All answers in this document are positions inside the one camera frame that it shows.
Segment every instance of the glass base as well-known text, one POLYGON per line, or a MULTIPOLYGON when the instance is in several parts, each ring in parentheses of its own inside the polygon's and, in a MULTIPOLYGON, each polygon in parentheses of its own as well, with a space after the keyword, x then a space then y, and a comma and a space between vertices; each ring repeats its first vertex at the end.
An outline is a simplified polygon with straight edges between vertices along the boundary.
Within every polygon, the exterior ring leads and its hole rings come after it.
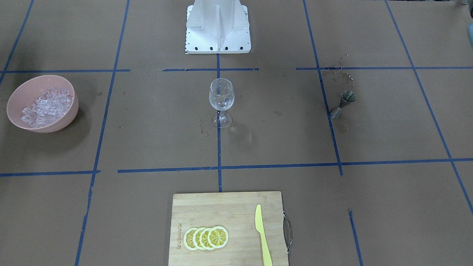
POLYGON ((220 128, 225 128, 230 126, 232 123, 232 116, 230 113, 220 111, 220 115, 218 113, 213 116, 213 124, 215 126, 218 126, 218 123, 220 122, 220 128))

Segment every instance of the blue tape line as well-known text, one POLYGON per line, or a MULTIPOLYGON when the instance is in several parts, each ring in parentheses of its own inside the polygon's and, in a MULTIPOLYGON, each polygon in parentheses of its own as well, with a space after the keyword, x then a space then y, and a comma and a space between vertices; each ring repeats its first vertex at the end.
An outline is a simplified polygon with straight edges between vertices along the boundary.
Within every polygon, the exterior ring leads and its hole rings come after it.
POLYGON ((259 68, 220 68, 220 71, 258 71, 259 68))
MULTIPOLYGON (((415 67, 416 69, 473 69, 472 66, 443 66, 443 67, 415 67)), ((412 69, 410 67, 296 67, 296 70, 383 70, 383 69, 412 69)))
POLYGON ((130 72, 130 69, 84 69, 84 70, 16 70, 6 71, 6 74, 23 74, 23 73, 98 73, 98 72, 130 72))
POLYGON ((463 181, 460 178, 460 174, 458 173, 458 170, 456 169, 456 166, 453 160, 450 163, 452 164, 453 170, 455 171, 456 179, 458 180, 458 183, 460 184, 460 187, 463 191, 463 195, 465 196, 466 203, 468 204, 468 207, 470 207, 470 211, 473 214, 473 205, 472 205, 472 202, 470 201, 470 197, 468 196, 466 192, 465 186, 463 185, 463 181))
POLYGON ((163 72, 173 71, 258 71, 259 68, 166 68, 163 72))
POLYGON ((328 162, 328 163, 297 163, 297 164, 266 164, 266 165, 233 165, 233 166, 222 166, 222 169, 296 168, 296 167, 321 167, 321 166, 338 166, 338 163, 328 162))
POLYGON ((452 161, 473 161, 473 158, 457 158, 452 159, 452 161))
POLYGON ((370 165, 370 164, 381 164, 381 165, 383 165, 383 164, 432 163, 432 162, 450 162, 450 159, 360 161, 360 162, 343 162, 342 165, 370 165))
POLYGON ((296 67, 296 70, 382 70, 412 69, 412 67, 296 67))
POLYGON ((5 173, 0 177, 29 177, 29 176, 63 176, 63 175, 86 175, 94 171, 64 171, 64 172, 33 172, 33 173, 5 173))
MULTIPOLYGON (((220 54, 217 54, 217 79, 220 78, 220 54)), ((217 161, 218 161, 218 173, 219 173, 219 192, 222 192, 222 146, 221 146, 221 128, 218 116, 220 111, 217 111, 217 161)))
POLYGON ((356 234, 355 223, 353 222, 353 210, 350 209, 350 223, 351 231, 353 232, 353 238, 355 239, 356 253, 358 254, 359 266, 363 266, 363 259, 361 258, 361 250, 359 249, 358 236, 356 234))
POLYGON ((218 169, 219 169, 219 192, 222 192, 222 149, 221 149, 221 138, 220 138, 220 122, 217 122, 217 152, 218 152, 218 160, 219 160, 219 166, 218 166, 218 169))
POLYGON ((217 79, 220 78, 220 54, 217 54, 217 79))
POLYGON ((90 203, 91 203, 91 200, 92 200, 92 187, 94 186, 94 183, 95 183, 95 176, 96 176, 96 170, 97 170, 97 166, 98 166, 98 159, 100 157, 100 150, 102 148, 102 140, 103 140, 103 137, 104 137, 105 124, 107 122, 108 107, 110 105, 110 96, 112 94, 112 89, 113 89, 113 86, 114 86, 115 74, 116 74, 117 65, 118 65, 118 58, 120 57, 120 49, 122 47, 123 34, 125 32, 125 25, 126 25, 126 19, 127 19, 127 16, 128 16, 129 6, 130 6, 130 0, 127 0, 126 1, 126 8, 125 8, 125 15, 123 17, 122 30, 121 30, 121 33, 120 33, 120 39, 118 41, 118 47, 117 47, 117 52, 116 52, 116 56, 115 56, 114 71, 112 72, 112 78, 110 80, 110 88, 108 89, 107 104, 105 105, 104 118, 103 118, 103 121, 102 121, 102 128, 100 130, 100 137, 99 137, 98 145, 97 145, 97 154, 96 154, 95 163, 94 163, 94 173, 92 174, 92 178, 90 180, 89 194, 88 194, 88 200, 87 200, 87 212, 86 212, 86 215, 84 215, 84 220, 82 222, 82 231, 80 233, 79 246, 77 247, 77 255, 76 255, 75 266, 79 266, 80 253, 82 251, 82 244, 84 242, 84 234, 85 234, 85 231, 86 231, 88 213, 89 213, 89 209, 90 209, 90 203))
POLYGON ((121 169, 117 173, 147 173, 147 172, 180 172, 180 171, 199 171, 199 170, 217 170, 217 166, 206 167, 182 167, 182 168, 149 168, 149 169, 121 169))
POLYGON ((429 102, 429 99, 427 98, 427 94, 425 93, 425 90, 424 90, 424 87, 422 86, 422 82, 420 81, 420 78, 419 78, 419 75, 417 74, 417 70, 416 70, 416 67, 414 66, 414 62, 412 61, 412 58, 411 58, 411 55, 409 54, 409 51, 407 50, 407 45, 403 39, 403 36, 401 35, 401 31, 399 30, 399 27, 396 23, 396 20, 394 18, 394 15, 393 15, 393 12, 391 11, 391 8, 389 7, 389 4, 388 4, 388 1, 385 0, 385 4, 386 4, 386 7, 389 11, 389 14, 391 15, 391 18, 394 22, 394 26, 396 27, 396 30, 397 30, 397 33, 399 35, 399 38, 401 39, 401 42, 404 46, 404 50, 406 51, 406 54, 407 54, 407 57, 409 58, 409 62, 411 63, 411 66, 412 66, 412 70, 414 70, 414 74, 416 76, 416 79, 417 79, 417 82, 419 83, 419 86, 420 86, 420 89, 422 91, 422 94, 424 96, 424 99, 425 99, 425 102, 427 103, 427 107, 429 108, 429 111, 430 111, 430 115, 432 116, 432 119, 434 120, 434 124, 435 124, 435 127, 437 128, 437 131, 438 131, 438 134, 440 135, 440 139, 442 140, 442 143, 444 145, 444 148, 445 148, 445 151, 447 152, 447 155, 448 155, 448 158, 450 159, 450 163, 453 167, 453 170, 455 172, 455 175, 456 175, 456 178, 458 179, 458 183, 460 184, 460 187, 463 191, 463 194, 465 196, 465 199, 468 203, 468 206, 470 207, 470 211, 471 213, 473 214, 473 206, 470 202, 470 198, 463 186, 463 182, 460 178, 460 175, 458 174, 458 170, 456 169, 456 166, 455 166, 455 163, 454 163, 454 160, 452 159, 452 155, 450 154, 450 151, 447 147, 447 142, 445 141, 444 139, 444 136, 442 134, 442 131, 440 130, 440 126, 438 125, 438 122, 437 122, 437 119, 435 118, 435 115, 434 115, 434 111, 432 110, 432 107, 430 106, 430 102, 429 102))
MULTIPOLYGON (((453 161, 473 161, 473 158, 457 158, 453 161)), ((350 165, 386 165, 386 164, 410 164, 410 163, 436 163, 450 162, 450 159, 426 159, 426 160, 389 160, 389 161, 358 161, 342 162, 344 166, 350 165)), ((299 168, 299 167, 325 167, 338 166, 337 162, 327 163, 294 163, 294 164, 263 164, 263 165, 228 165, 220 166, 221 169, 256 169, 256 168, 299 168)), ((121 169, 118 173, 143 173, 143 172, 172 172, 172 171, 198 171, 198 170, 217 170, 218 166, 206 167, 183 167, 183 168, 145 168, 145 169, 121 169)))
POLYGON ((463 67, 415 67, 416 69, 473 69, 473 66, 463 66, 463 67))
POLYGON ((13 47, 11 48, 10 55, 8 56, 7 63, 5 64, 5 68, 3 69, 3 73, 0 76, 0 84, 3 81, 3 78, 5 77, 5 73, 8 69, 8 66, 10 65, 11 58, 13 57, 13 53, 15 52, 15 49, 18 45, 18 41, 20 40, 21 34, 23 33, 23 29, 25 29, 26 21, 28 20, 29 14, 31 12, 31 8, 33 7, 33 3, 35 0, 31 0, 30 5, 28 7, 28 11, 26 12, 25 19, 23 20, 23 24, 21 25, 20 32, 18 32, 17 38, 15 39, 15 42, 13 43, 13 47))
MULTIPOLYGON (((314 36, 312 35, 312 28, 310 26, 310 20, 309 20, 309 14, 307 12, 306 0, 303 0, 303 3, 304 3, 304 11, 306 13, 307 26, 309 28, 310 40, 312 42, 312 49, 314 50, 315 64, 317 65, 317 68, 319 68, 319 59, 317 57, 317 50, 315 49, 314 36)), ((322 80, 322 73, 320 72, 320 69, 317 69, 317 72, 319 74, 320 87, 322 89, 322 95, 324 97, 325 109, 327 111, 327 119, 328 119, 328 124, 330 126, 330 133, 332 134, 333 148, 335 149, 335 156, 337 157, 338 169, 340 171, 340 175, 343 176, 342 164, 340 163, 340 155, 338 153, 337 140, 335 139, 335 133, 333 132, 332 119, 330 117, 330 109, 328 108, 327 96, 325 95, 325 88, 324 88, 324 81, 322 80)))

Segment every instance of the lemon slice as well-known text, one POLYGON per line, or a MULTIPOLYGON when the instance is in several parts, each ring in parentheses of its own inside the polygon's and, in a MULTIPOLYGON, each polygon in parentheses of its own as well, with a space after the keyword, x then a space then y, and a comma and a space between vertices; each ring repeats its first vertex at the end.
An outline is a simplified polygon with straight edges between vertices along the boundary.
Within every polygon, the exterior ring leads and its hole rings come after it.
POLYGON ((223 226, 216 226, 210 230, 207 238, 213 248, 223 248, 228 242, 228 231, 223 226))
POLYGON ((195 247, 194 241, 193 241, 194 233, 195 233, 196 230, 197 230, 197 227, 192 227, 189 230, 187 230, 186 233, 184 234, 184 246, 188 250, 196 250, 197 249, 195 247))
POLYGON ((210 234, 210 231, 212 230, 212 228, 207 228, 207 229, 204 229, 202 232, 201 232, 201 235, 199 237, 199 244, 201 245, 201 247, 203 247, 204 249, 206 250, 212 250, 212 249, 215 249, 214 247, 212 247, 209 243, 209 234, 210 234))
POLYGON ((207 229, 207 227, 200 227, 198 229, 195 230, 194 232, 194 235, 192 236, 192 242, 194 244, 194 246, 197 248, 197 249, 200 249, 200 250, 205 250, 201 244, 199 243, 199 239, 201 237, 201 233, 202 231, 204 231, 205 229, 207 229))

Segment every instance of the knife blade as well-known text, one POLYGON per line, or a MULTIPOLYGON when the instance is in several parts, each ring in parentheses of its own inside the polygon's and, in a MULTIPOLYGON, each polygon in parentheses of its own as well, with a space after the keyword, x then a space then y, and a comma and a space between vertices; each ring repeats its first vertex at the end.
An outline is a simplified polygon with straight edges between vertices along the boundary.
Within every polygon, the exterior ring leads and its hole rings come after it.
POLYGON ((254 212, 254 225, 256 227, 256 230, 260 233, 261 237, 263 264, 264 266, 272 266, 271 254, 269 253, 268 243, 266 242, 266 235, 264 234, 263 215, 261 213, 260 204, 256 206, 256 211, 254 212))

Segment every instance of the wine glass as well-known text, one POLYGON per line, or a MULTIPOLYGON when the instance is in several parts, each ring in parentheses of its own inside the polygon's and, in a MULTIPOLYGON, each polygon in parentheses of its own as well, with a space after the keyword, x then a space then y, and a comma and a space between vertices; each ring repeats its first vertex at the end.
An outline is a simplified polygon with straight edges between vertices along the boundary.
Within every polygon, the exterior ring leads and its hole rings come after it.
POLYGON ((219 111, 213 117, 214 125, 220 124, 220 127, 228 127, 232 123, 232 116, 225 111, 230 109, 235 101, 232 83, 227 79, 212 81, 209 101, 212 107, 219 111))

